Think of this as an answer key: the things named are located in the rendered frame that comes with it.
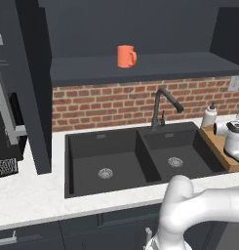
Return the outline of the orange mug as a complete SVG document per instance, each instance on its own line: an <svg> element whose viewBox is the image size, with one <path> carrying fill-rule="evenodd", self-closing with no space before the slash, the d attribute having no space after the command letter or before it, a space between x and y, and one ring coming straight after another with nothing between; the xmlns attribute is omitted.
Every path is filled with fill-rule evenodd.
<svg viewBox="0 0 239 250"><path fill-rule="evenodd" d="M117 65L121 68L130 68L137 63L135 47L131 45L119 45L117 47Z"/></svg>

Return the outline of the dark cabinet door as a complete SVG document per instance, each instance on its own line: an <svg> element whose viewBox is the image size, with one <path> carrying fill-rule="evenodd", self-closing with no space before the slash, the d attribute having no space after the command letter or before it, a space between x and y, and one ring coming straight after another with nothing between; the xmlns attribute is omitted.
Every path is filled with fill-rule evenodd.
<svg viewBox="0 0 239 250"><path fill-rule="evenodd" d="M38 175L52 172L52 81L46 11L39 0L16 0L31 83L28 136Z"/></svg>
<svg viewBox="0 0 239 250"><path fill-rule="evenodd" d="M220 7L210 51L239 65L239 7Z"/></svg>

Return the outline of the wooden tray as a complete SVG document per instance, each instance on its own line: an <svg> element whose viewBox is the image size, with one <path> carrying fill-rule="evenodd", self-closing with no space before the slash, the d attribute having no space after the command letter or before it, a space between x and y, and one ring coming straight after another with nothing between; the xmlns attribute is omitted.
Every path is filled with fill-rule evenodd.
<svg viewBox="0 0 239 250"><path fill-rule="evenodd" d="M216 136L212 126L202 127L199 132L225 170L239 172L239 162L223 152L225 137Z"/></svg>

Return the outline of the white kettle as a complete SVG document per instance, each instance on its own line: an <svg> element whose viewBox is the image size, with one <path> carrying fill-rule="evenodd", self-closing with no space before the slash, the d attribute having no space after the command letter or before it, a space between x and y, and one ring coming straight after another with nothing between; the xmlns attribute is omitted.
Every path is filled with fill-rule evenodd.
<svg viewBox="0 0 239 250"><path fill-rule="evenodd" d="M223 151L239 162L239 120L216 122L213 126L216 136L224 136Z"/></svg>

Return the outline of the black double sink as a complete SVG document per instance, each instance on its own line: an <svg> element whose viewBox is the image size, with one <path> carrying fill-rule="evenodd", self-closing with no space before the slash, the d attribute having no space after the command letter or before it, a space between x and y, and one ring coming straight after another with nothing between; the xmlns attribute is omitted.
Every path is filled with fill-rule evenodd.
<svg viewBox="0 0 239 250"><path fill-rule="evenodd" d="M65 136L67 198L226 173L192 122Z"/></svg>

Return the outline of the black tap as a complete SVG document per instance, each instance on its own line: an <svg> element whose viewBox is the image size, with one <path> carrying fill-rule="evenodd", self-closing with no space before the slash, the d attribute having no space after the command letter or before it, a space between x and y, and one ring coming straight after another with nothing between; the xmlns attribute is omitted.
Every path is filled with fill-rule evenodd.
<svg viewBox="0 0 239 250"><path fill-rule="evenodd" d="M151 130L155 131L158 126L164 126L165 120L164 117L158 119L158 108L160 104L160 96L163 95L177 110L178 113L183 112L183 106L164 88L159 88L156 92L155 103L154 103L154 112L151 121Z"/></svg>

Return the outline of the white soap dispenser bottle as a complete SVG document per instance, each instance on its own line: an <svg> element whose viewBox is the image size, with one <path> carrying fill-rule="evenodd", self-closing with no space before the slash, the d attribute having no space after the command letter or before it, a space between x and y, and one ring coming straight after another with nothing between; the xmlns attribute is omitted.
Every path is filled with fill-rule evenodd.
<svg viewBox="0 0 239 250"><path fill-rule="evenodd" d="M216 121L217 115L218 115L218 112L215 107L215 103L212 103L204 111L201 126L205 127L205 126L213 125Z"/></svg>

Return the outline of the dark base cupboard door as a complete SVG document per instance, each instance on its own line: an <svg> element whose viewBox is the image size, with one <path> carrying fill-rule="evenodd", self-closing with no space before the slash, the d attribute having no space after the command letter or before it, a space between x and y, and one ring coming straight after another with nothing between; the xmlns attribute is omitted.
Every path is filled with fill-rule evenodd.
<svg viewBox="0 0 239 250"><path fill-rule="evenodd" d="M160 203L60 221L65 250L143 250L157 230Z"/></svg>

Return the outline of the dark drawer front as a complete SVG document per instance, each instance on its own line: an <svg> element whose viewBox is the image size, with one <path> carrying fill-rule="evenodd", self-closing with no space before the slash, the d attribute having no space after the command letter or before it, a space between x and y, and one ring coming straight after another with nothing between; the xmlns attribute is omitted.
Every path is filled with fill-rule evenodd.
<svg viewBox="0 0 239 250"><path fill-rule="evenodd" d="M65 250L59 222L0 230L0 239L11 237L14 231L18 242L0 250Z"/></svg>

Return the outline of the dark open wall cabinet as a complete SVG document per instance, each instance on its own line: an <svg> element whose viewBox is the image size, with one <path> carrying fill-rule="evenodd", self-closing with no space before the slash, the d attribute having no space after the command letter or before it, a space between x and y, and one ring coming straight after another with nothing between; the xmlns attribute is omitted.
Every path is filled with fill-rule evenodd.
<svg viewBox="0 0 239 250"><path fill-rule="evenodd" d="M54 86L239 75L210 51L220 7L239 0L39 0L46 11ZM137 63L117 65L131 45Z"/></svg>

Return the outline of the black appliance with grey frame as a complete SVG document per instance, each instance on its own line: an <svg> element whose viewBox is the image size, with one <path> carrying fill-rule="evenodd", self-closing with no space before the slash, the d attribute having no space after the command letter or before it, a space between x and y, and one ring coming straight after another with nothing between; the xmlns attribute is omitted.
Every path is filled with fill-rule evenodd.
<svg viewBox="0 0 239 250"><path fill-rule="evenodd" d="M0 68L0 160L23 160L27 133L16 93L8 93Z"/></svg>

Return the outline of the white wall socket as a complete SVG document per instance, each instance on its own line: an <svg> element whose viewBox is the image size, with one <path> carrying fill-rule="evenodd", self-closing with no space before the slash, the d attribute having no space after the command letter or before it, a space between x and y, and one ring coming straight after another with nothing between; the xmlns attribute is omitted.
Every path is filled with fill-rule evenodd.
<svg viewBox="0 0 239 250"><path fill-rule="evenodd" d="M229 82L228 90L237 91L239 89L239 75L232 76Z"/></svg>

